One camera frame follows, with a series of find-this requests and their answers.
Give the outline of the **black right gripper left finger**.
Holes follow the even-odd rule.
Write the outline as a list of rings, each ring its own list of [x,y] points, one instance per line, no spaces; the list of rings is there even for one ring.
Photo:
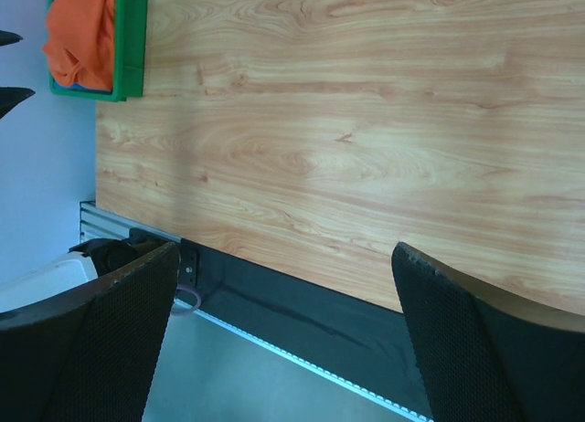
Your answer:
[[[141,420],[178,271],[178,247],[167,242],[93,281],[2,312],[2,420]]]

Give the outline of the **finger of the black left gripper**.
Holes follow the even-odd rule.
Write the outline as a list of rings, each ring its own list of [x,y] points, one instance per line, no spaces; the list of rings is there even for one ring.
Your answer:
[[[23,38],[14,32],[0,31],[0,47],[9,46],[22,41]]]
[[[35,92],[29,88],[1,87],[0,88],[0,119],[3,119],[18,104],[32,97]]]

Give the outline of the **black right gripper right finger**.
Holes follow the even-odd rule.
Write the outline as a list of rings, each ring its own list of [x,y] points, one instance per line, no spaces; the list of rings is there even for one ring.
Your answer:
[[[393,278],[436,421],[581,421],[584,317],[399,242]]]

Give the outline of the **orange t shirt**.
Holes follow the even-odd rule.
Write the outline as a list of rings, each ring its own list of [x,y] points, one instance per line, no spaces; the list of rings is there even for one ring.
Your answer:
[[[42,50],[61,87],[113,88],[116,0],[54,0]]]

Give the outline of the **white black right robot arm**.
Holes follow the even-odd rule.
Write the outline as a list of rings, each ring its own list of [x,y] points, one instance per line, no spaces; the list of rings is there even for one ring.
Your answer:
[[[4,421],[581,421],[584,318],[404,243],[391,311],[182,241],[1,289]]]

